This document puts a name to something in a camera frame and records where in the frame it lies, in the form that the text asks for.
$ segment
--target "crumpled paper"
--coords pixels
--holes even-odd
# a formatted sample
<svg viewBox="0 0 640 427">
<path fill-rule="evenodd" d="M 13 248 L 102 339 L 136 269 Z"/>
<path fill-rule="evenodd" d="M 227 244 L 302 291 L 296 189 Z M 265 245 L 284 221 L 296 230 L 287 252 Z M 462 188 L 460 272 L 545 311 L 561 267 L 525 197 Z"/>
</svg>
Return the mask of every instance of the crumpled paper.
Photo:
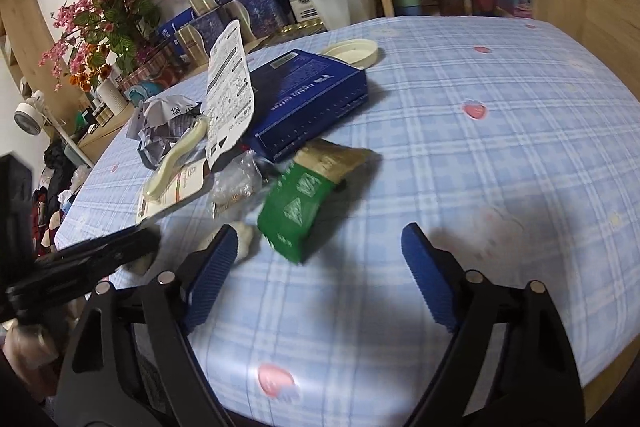
<svg viewBox="0 0 640 427">
<path fill-rule="evenodd" d="M 200 102 L 181 94 L 156 96 L 145 100 L 134 111 L 127 138 L 139 140 L 138 153 L 143 165 L 156 170 L 162 158 L 201 115 Z"/>
</svg>

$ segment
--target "white fan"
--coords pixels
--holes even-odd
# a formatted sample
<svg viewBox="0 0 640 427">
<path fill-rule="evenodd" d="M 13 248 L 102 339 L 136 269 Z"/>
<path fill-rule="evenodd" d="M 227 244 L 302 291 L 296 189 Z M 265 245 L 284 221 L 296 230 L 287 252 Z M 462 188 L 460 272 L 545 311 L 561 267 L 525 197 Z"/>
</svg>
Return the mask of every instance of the white fan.
<svg viewBox="0 0 640 427">
<path fill-rule="evenodd" d="M 42 131 L 45 122 L 48 120 L 62 139 L 82 158 L 87 165 L 94 168 L 94 163 L 75 144 L 71 137 L 62 129 L 58 120 L 53 116 L 49 108 L 44 103 L 44 93 L 36 91 L 25 102 L 20 102 L 14 112 L 15 123 L 18 127 L 33 136 L 37 136 Z"/>
</svg>

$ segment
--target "blue plaid tablecloth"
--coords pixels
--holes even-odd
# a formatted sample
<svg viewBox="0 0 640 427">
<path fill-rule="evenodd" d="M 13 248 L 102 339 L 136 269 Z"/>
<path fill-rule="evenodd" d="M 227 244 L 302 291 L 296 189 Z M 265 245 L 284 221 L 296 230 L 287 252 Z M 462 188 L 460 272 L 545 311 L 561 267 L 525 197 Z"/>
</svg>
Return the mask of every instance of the blue plaid tablecloth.
<svg viewBox="0 0 640 427">
<path fill-rule="evenodd" d="M 494 282 L 545 282 L 582 382 L 596 377 L 640 333 L 638 101 L 580 44 L 529 20 L 374 20 L 256 52 L 250 68 L 352 38 L 381 49 L 370 102 L 325 137 L 379 160 L 322 208 L 304 266 L 261 239 L 232 270 L 190 336 L 220 402 L 280 427 L 402 425 L 450 340 L 401 255 L 412 221 Z M 205 81 L 170 91 L 200 101 Z M 59 248 L 133 224 L 150 172 L 125 132 L 84 184 Z M 149 275 L 112 280 L 177 267 L 214 226 L 206 198 L 195 201 L 163 220 Z"/>
</svg>

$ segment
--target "cream-colored handle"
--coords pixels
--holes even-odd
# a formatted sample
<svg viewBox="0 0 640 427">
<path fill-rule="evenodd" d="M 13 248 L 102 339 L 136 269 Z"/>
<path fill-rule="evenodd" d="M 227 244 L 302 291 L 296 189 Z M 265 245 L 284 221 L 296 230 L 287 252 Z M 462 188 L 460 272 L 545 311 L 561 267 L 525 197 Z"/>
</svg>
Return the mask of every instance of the cream-colored handle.
<svg viewBox="0 0 640 427">
<path fill-rule="evenodd" d="M 209 118 L 199 116 L 193 122 L 193 126 L 188 130 L 178 143 L 174 145 L 162 160 L 156 172 L 146 181 L 142 188 L 142 194 L 146 201 L 158 201 L 162 193 L 166 190 L 175 175 L 175 165 L 179 158 L 195 149 L 196 145 L 207 134 Z"/>
</svg>

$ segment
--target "green and gold packet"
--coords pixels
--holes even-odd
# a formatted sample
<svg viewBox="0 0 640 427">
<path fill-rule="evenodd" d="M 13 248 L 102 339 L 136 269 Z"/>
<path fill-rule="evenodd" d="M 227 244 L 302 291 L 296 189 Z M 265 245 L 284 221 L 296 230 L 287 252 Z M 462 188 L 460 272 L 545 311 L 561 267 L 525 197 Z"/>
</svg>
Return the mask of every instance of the green and gold packet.
<svg viewBox="0 0 640 427">
<path fill-rule="evenodd" d="M 351 171 L 372 155 L 326 140 L 308 142 L 271 189 L 258 228 L 271 247 L 292 263 L 303 261 L 303 242 L 320 205 Z"/>
</svg>

